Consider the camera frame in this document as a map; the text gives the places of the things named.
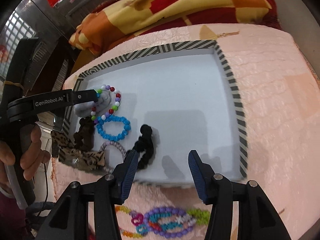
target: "black and white striped border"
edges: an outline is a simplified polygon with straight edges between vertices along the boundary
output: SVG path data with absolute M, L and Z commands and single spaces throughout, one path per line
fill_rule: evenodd
M 159 46 L 154 46 L 147 49 L 137 50 L 134 52 L 130 52 L 119 57 L 112 58 L 108 61 L 102 62 L 91 69 L 88 69 L 82 72 L 74 86 L 74 91 L 78 91 L 81 83 L 84 78 L 90 76 L 93 73 L 96 73 L 100 70 L 106 69 L 108 67 L 118 65 L 120 63 L 124 63 L 130 60 L 134 60 L 141 57 L 147 57 L 150 55 L 155 55 L 159 53 L 166 53 L 171 51 L 179 51 L 185 49 L 215 49 L 228 80 L 231 94 L 233 96 L 233 102 L 236 110 L 236 117 L 238 123 L 238 131 L 239 131 L 239 140 L 240 140 L 240 172 L 244 178 L 247 176 L 247 168 L 248 168 L 248 143 L 247 143 L 247 132 L 246 132 L 246 123 L 245 123 L 245 115 L 244 108 L 241 102 L 239 88 L 237 86 L 236 78 L 233 75 L 232 69 L 228 64 L 223 52 L 215 40 L 205 40 L 205 41 L 184 41 L 184 42 L 175 42 L 170 44 L 164 44 Z M 67 136 L 70 130 L 70 119 L 73 111 L 73 107 L 69 106 L 66 109 L 65 118 L 63 122 L 62 132 Z

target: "blue beaded bracelet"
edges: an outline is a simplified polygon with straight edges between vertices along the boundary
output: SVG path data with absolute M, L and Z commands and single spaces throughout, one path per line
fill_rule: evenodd
M 122 140 L 124 139 L 124 137 L 126 135 L 128 135 L 129 131 L 131 130 L 131 126 L 130 126 L 130 121 L 128 119 L 126 119 L 125 117 L 119 117 L 119 116 L 114 116 L 113 114 L 111 114 L 109 117 L 107 117 L 105 120 L 102 120 L 101 119 L 101 116 L 99 116 L 97 118 L 97 121 L 99 124 L 97 124 L 97 130 L 98 130 L 98 133 L 102 136 L 102 138 L 104 139 L 107 139 L 109 141 L 119 141 L 119 140 Z M 111 122 L 111 121 L 114 121 L 114 122 L 123 122 L 124 124 L 124 127 L 123 127 L 123 131 L 122 133 L 119 133 L 117 136 L 113 136 L 111 134 L 107 134 L 104 129 L 103 129 L 103 124 L 105 122 Z

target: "pink bedsheet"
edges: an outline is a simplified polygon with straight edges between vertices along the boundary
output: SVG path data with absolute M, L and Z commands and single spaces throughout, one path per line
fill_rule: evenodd
M 218 39 L 238 82 L 248 133 L 248 179 L 256 180 L 270 198 L 292 240 L 302 236 L 320 218 L 320 91 L 292 37 L 259 25 L 207 24 L 173 28 L 136 37 L 118 45 L 68 78 L 73 88 L 77 75 L 92 66 L 135 50 L 178 41 Z M 56 164 L 55 190 L 59 197 L 74 180 L 88 183 L 98 177 Z M 134 184 L 125 205 L 146 212 L 159 205 L 199 207 L 196 191 Z M 134 231 L 119 214 L 119 225 Z M 237 228 L 233 226 L 233 237 Z M 198 228 L 184 239 L 204 239 Z M 146 239 L 161 237 L 149 234 Z

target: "human hand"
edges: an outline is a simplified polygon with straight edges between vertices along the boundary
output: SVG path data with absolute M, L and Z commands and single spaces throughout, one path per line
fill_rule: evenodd
M 31 131 L 31 144 L 29 149 L 22 155 L 20 160 L 21 168 L 24 170 L 23 176 L 26 180 L 31 180 L 35 175 L 40 163 L 47 163 L 50 160 L 50 153 L 41 150 L 41 129 L 35 125 Z M 13 165 L 15 156 L 10 147 L 0 141 L 0 187 L 12 193 L 4 164 Z

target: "orange and yellow blanket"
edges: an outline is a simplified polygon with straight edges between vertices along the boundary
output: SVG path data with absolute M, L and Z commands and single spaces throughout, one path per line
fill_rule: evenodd
M 145 33 L 207 23 L 280 29 L 274 0 L 119 0 L 88 14 L 69 42 L 94 55 Z

